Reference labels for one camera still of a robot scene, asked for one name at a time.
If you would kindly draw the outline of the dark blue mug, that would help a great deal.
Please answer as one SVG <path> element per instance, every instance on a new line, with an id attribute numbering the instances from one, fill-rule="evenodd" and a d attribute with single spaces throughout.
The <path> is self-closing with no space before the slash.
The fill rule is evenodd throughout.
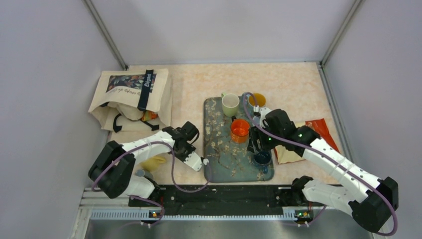
<path id="1" fill-rule="evenodd" d="M 260 151 L 257 154 L 253 155 L 251 163 L 262 171 L 262 173 L 267 174 L 269 171 L 269 165 L 272 162 L 272 154 L 270 151 Z"/>

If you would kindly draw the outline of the orange mug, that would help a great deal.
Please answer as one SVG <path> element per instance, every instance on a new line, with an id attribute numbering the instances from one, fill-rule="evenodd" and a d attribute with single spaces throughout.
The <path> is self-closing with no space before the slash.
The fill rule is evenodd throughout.
<path id="1" fill-rule="evenodd" d="M 245 119 L 231 117 L 230 137 L 235 143 L 246 143 L 249 138 L 250 124 Z"/>

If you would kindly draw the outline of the light blue mug yellow inside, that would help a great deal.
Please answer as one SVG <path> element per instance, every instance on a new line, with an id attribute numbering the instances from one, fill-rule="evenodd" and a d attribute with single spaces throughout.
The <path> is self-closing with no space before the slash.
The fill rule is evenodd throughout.
<path id="1" fill-rule="evenodd" d="M 266 106 L 266 98 L 261 93 L 252 93 L 250 94 L 243 94 L 242 97 L 245 95 L 245 103 L 246 107 L 250 110 L 253 110 L 255 104 L 257 104 L 260 108 Z"/>

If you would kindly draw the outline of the small grey cup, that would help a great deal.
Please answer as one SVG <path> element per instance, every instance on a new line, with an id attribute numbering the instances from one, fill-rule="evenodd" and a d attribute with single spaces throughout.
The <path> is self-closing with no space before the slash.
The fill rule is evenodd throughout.
<path id="1" fill-rule="evenodd" d="M 134 175 L 138 176 L 138 177 L 145 177 L 145 178 L 148 178 L 148 179 L 153 179 L 153 175 L 151 174 L 151 172 L 144 170 L 144 169 L 137 170 Z"/>

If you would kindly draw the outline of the light green mug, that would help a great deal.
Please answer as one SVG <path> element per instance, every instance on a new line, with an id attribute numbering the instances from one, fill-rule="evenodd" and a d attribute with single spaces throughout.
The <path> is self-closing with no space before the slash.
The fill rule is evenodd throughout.
<path id="1" fill-rule="evenodd" d="M 225 116 L 233 117 L 238 112 L 240 99 L 239 96 L 232 93 L 221 94 L 222 110 Z"/>

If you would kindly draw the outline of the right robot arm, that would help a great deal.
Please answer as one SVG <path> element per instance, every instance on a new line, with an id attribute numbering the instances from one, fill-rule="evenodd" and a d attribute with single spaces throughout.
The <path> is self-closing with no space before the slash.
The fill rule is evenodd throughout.
<path id="1" fill-rule="evenodd" d="M 252 145 L 264 151 L 284 146 L 312 162 L 340 185 L 332 186 L 303 176 L 292 184 L 292 199 L 325 204 L 350 215 L 363 229 L 384 236 L 397 232 L 398 184 L 381 179 L 351 162 L 331 147 L 316 131 L 296 127 L 284 110 L 254 106 L 251 116 Z"/>

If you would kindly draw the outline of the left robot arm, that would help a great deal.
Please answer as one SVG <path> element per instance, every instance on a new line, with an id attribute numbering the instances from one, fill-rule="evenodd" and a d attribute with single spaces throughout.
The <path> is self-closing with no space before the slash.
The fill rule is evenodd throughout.
<path id="1" fill-rule="evenodd" d="M 199 156 L 190 143 L 198 133 L 198 129 L 188 121 L 182 127 L 168 126 L 137 141 L 119 144 L 112 140 L 100 152 L 88 171 L 88 177 L 110 199 L 134 195 L 146 205 L 153 206 L 160 198 L 158 186 L 144 176 L 137 176 L 135 166 L 159 154 L 170 153 L 199 171 L 208 160 Z"/>

